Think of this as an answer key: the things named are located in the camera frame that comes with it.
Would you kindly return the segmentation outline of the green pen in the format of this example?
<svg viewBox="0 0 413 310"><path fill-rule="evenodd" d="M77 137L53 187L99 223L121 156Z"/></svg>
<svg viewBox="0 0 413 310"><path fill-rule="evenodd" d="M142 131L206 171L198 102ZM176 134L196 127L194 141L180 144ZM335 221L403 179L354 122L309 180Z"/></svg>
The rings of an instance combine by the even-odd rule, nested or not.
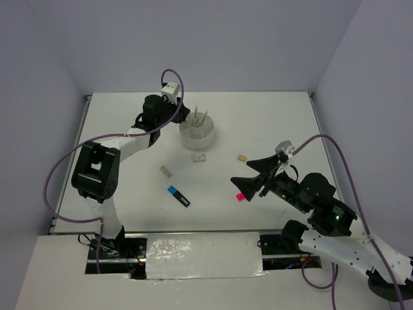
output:
<svg viewBox="0 0 413 310"><path fill-rule="evenodd" d="M193 121L192 121L193 127L195 127L196 123L197 123L197 110L198 110L198 105L196 105L195 111L194 111L194 118L193 118Z"/></svg>

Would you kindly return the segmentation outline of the blue ballpoint pen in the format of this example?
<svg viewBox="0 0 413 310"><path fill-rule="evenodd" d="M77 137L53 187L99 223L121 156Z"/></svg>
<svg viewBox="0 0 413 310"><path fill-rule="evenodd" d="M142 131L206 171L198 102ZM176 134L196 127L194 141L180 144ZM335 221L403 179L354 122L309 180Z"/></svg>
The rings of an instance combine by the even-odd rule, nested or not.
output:
<svg viewBox="0 0 413 310"><path fill-rule="evenodd" d="M206 112L204 113L203 117L202 117L203 122L202 122L201 126L204 124L205 118L206 118L207 115L208 115L208 111L206 111Z"/></svg>

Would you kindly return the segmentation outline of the beige eraser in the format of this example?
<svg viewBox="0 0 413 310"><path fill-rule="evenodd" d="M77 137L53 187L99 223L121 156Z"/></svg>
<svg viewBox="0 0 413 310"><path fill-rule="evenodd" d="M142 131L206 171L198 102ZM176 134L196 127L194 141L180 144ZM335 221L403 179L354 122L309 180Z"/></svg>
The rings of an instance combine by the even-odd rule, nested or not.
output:
<svg viewBox="0 0 413 310"><path fill-rule="evenodd" d="M161 171L167 178L170 178L170 177L172 176L172 173L171 173L165 166L160 167L160 171Z"/></svg>

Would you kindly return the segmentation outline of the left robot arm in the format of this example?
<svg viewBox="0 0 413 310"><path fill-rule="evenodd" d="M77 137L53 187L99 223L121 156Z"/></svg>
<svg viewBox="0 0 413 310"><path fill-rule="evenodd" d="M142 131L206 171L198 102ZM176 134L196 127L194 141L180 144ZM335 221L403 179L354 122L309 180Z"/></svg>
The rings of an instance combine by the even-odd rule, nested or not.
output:
<svg viewBox="0 0 413 310"><path fill-rule="evenodd" d="M101 239L101 250L111 257L120 257L126 250L125 229L114 204L120 164L150 148L160 137L163 125L183 123L189 113L178 96L149 95L126 134L102 142L88 141L81 147L71 184L86 201L92 216L100 218L95 236Z"/></svg>

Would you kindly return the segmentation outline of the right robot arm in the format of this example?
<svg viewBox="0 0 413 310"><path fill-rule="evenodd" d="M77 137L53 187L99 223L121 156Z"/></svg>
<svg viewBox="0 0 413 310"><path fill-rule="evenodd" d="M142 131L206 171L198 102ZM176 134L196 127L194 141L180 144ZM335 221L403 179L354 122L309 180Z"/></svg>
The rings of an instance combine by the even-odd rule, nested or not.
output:
<svg viewBox="0 0 413 310"><path fill-rule="evenodd" d="M253 178L232 177L230 181L247 201L255 195L275 194L303 214L305 223L288 220L281 231L281 247L324 256L341 266L349 266L367 279L368 288L379 297L397 302L412 299L412 258L367 234L361 218L342 201L335 199L335 187L318 172L301 181L285 171L293 156L281 152L247 162L258 171Z"/></svg>

